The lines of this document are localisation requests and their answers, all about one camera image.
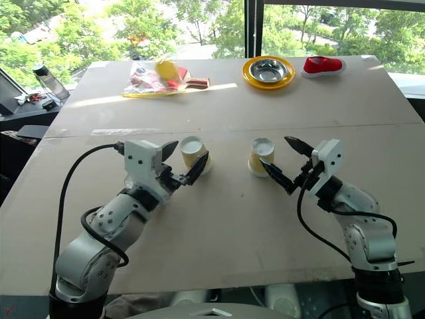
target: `red toy shoe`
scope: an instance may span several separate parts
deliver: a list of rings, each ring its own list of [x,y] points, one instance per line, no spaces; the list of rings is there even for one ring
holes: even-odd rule
[[[322,75],[336,75],[345,70],[345,62],[338,58],[312,56],[305,60],[303,75],[306,78],[317,78]]]

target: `water bottle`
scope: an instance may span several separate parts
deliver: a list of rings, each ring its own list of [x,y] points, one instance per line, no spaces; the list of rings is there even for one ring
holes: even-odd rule
[[[49,88],[59,100],[64,100],[69,97],[68,90],[65,89],[62,83],[60,83],[52,73],[50,73],[44,64],[37,64],[34,66],[33,72],[37,80],[39,80],[42,85]]]

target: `yellow paper cup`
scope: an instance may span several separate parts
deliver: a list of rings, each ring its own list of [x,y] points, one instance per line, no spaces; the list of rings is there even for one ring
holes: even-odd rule
[[[202,139],[197,136],[189,136],[180,143],[180,151],[188,169],[192,167],[198,156],[203,155],[207,149]],[[208,155],[207,164],[201,175],[208,173],[213,165],[211,164],[211,154]]]
[[[256,138],[252,141],[251,156],[248,160],[248,169],[251,173],[258,177],[267,177],[268,174],[263,168],[260,158],[271,163],[274,161],[274,144],[268,138]]]

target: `metal bowl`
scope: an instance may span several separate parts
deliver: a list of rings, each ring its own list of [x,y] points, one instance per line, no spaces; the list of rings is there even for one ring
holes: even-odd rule
[[[269,84],[281,81],[288,73],[285,64],[273,58],[255,61],[250,65],[249,71],[257,81]]]

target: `cardboard surface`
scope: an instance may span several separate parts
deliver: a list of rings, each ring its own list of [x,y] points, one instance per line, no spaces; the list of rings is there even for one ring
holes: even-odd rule
[[[211,90],[160,98],[124,98],[131,62],[95,64],[86,71],[46,137],[140,132],[215,132],[278,128],[422,123],[374,57],[344,56],[339,76],[307,79],[305,58],[289,58],[294,81],[260,90],[242,77],[245,59],[184,60],[193,76],[209,77]]]
[[[47,294],[60,188],[76,158],[100,144],[130,138],[161,144],[194,132],[45,138],[0,208],[0,294]],[[339,178],[371,192],[382,213],[398,223],[402,272],[425,270],[423,224],[423,124],[344,128],[199,132],[211,151],[212,169],[192,187],[180,188],[157,209],[142,236],[127,251],[130,264],[117,271],[110,293],[157,292],[306,282],[352,277],[350,265],[310,236],[296,217],[298,191],[291,197],[271,179],[249,173],[254,138],[274,141],[275,162],[294,178],[306,158],[284,141],[311,145],[343,141]],[[179,150],[167,163],[185,170]],[[66,196],[62,245],[82,227],[81,214],[108,202],[124,186],[124,159],[102,150],[76,170]],[[345,249],[336,219],[306,197],[303,215],[311,228]]]

